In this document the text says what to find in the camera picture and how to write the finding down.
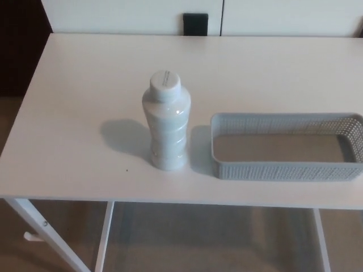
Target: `white surface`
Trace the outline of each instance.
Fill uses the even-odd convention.
[[[225,0],[223,36],[350,36],[362,0]]]
[[[76,272],[90,272],[54,228],[27,199],[5,199],[5,201],[66,261]]]
[[[53,34],[0,157],[0,196],[363,209],[363,177],[214,178],[208,143],[216,112],[362,114],[362,62],[362,39]],[[145,160],[141,97],[161,68],[192,98],[179,172]]]
[[[104,220],[103,220],[100,245],[98,247],[98,255],[97,255],[95,272],[103,271],[103,265],[104,265],[104,259],[106,256],[108,235],[109,235],[109,229],[111,227],[112,213],[113,213],[114,205],[115,205],[114,201],[109,201],[107,203],[107,208],[106,208],[106,212],[105,212]]]
[[[329,255],[327,250],[327,244],[325,242],[324,228],[323,228],[322,218],[320,216],[320,211],[319,209],[313,209],[313,213],[314,213],[316,232],[318,234],[318,239],[319,239],[320,256],[322,258],[323,269],[324,272],[331,272]]]
[[[42,0],[53,32],[179,35],[182,14],[209,14],[208,35],[220,34],[222,0]]]

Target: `white metal leg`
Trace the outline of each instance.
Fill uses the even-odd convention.
[[[101,235],[100,245],[98,248],[95,272],[102,272],[103,270],[103,264],[104,264],[104,258],[106,256],[108,235],[109,235],[109,229],[111,227],[114,204],[115,204],[114,201],[110,201],[107,203],[106,213],[103,221],[102,235]]]
[[[319,209],[313,209],[313,212],[314,212],[316,230],[317,230],[317,233],[318,233],[320,253],[322,255],[324,272],[331,272],[327,245],[325,243],[322,218],[320,217],[320,211],[319,211]]]
[[[46,241],[76,272],[90,272],[82,260],[67,245],[28,199],[5,201]]]

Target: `floor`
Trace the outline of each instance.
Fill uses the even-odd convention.
[[[0,152],[21,99],[0,99]],[[103,202],[33,201],[85,264],[94,269]],[[322,211],[333,272],[363,271],[360,211]],[[72,271],[0,201],[1,271]],[[320,272],[311,211],[259,207],[117,203],[105,272]]]

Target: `dark brown wall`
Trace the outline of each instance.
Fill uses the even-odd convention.
[[[0,0],[0,96],[25,94],[51,31],[41,0]]]

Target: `mesh basket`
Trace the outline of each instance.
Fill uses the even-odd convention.
[[[351,180],[363,171],[363,117],[354,113],[244,114],[212,117],[216,177],[227,180]],[[336,135],[349,145],[351,162],[221,161],[214,140],[222,135]]]

